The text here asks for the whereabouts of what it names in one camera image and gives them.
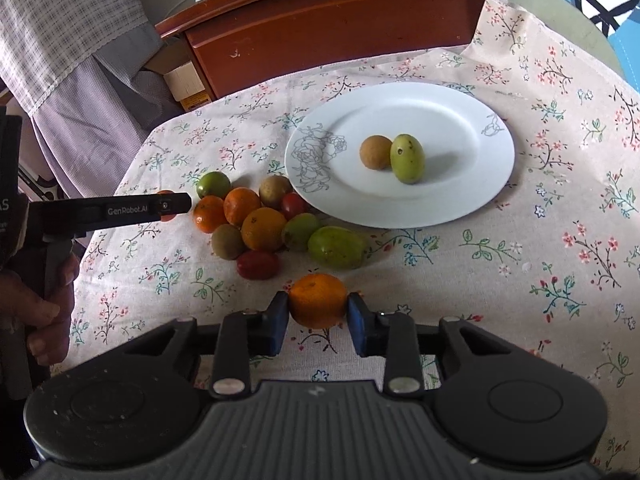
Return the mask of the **person's left hand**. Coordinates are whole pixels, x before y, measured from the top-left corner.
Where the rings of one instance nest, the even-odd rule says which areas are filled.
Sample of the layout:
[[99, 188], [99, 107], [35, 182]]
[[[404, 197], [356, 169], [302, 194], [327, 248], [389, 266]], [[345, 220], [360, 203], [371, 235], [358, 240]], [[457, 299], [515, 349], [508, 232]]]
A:
[[78, 274], [79, 260], [70, 254], [58, 267], [58, 284], [43, 299], [14, 272], [1, 272], [1, 314], [35, 327], [27, 343], [39, 365], [58, 364], [67, 356]]

